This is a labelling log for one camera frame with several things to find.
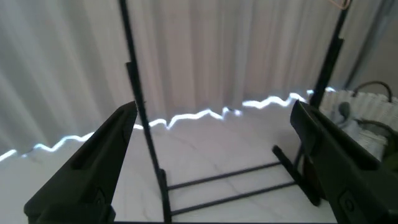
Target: basket handle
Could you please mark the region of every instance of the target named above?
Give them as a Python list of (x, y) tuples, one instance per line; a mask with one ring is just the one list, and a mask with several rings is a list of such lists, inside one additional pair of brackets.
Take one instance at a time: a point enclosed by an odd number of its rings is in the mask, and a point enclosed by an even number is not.
[(361, 89), (365, 86), (368, 86), (368, 85), (373, 85), (373, 84), (380, 84), (380, 85), (384, 86), (388, 93), (387, 94), (388, 102), (392, 103), (392, 91), (391, 91), (389, 85), (387, 85), (387, 83), (382, 82), (382, 81), (371, 81), (371, 82), (366, 82), (366, 83), (360, 84), (358, 87), (356, 87), (354, 89), (354, 93), (353, 93), (352, 97), (355, 97), (358, 94), (359, 89)]

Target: sheer curtain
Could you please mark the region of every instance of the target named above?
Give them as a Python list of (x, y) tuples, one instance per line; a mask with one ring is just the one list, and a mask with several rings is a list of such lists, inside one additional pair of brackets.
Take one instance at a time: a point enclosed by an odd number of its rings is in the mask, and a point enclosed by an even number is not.
[[(354, 1), (332, 84), (354, 64), (380, 1)], [(305, 94), (339, 10), (320, 0), (130, 0), (149, 118)], [(0, 154), (94, 131), (134, 100), (118, 2), (0, 1)]]

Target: white floor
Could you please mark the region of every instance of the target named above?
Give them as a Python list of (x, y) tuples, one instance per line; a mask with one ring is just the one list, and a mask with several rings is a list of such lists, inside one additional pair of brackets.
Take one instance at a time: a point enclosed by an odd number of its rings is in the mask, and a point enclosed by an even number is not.
[[(291, 108), (270, 105), (227, 114), (224, 121), (205, 116), (179, 121), (171, 130), (152, 128), (161, 168), (169, 185), (275, 162), (277, 144), (293, 158), (299, 139), (289, 123)], [(55, 153), (35, 151), (0, 163), (1, 217), (26, 222), (24, 203), (78, 149), (68, 142)], [(162, 207), (142, 131), (134, 130), (113, 200), (116, 220), (161, 222)], [(172, 210), (233, 196), (292, 179), (282, 166), (170, 192)], [(173, 217), (175, 222), (334, 222), (327, 202), (314, 207), (297, 186), (204, 208)]]

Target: curtain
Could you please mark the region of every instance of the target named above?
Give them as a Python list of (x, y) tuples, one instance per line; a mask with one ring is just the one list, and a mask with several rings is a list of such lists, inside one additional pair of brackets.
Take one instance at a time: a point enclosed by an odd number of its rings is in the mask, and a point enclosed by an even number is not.
[[(319, 0), (130, 0), (150, 120), (316, 82), (339, 10)], [(380, 1), (354, 1), (332, 84), (344, 84)], [(94, 131), (134, 100), (117, 1), (0, 1), (0, 154)]]

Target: wire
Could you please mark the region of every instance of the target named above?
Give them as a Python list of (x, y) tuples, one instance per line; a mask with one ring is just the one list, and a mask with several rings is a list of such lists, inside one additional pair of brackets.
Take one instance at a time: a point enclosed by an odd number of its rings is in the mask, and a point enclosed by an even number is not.
[(341, 4), (338, 4), (334, 0), (329, 0), (332, 4), (334, 4), (336, 7), (338, 7), (341, 10), (345, 10), (348, 8), (349, 4), (351, 4), (351, 0), (342, 0), (343, 2)]

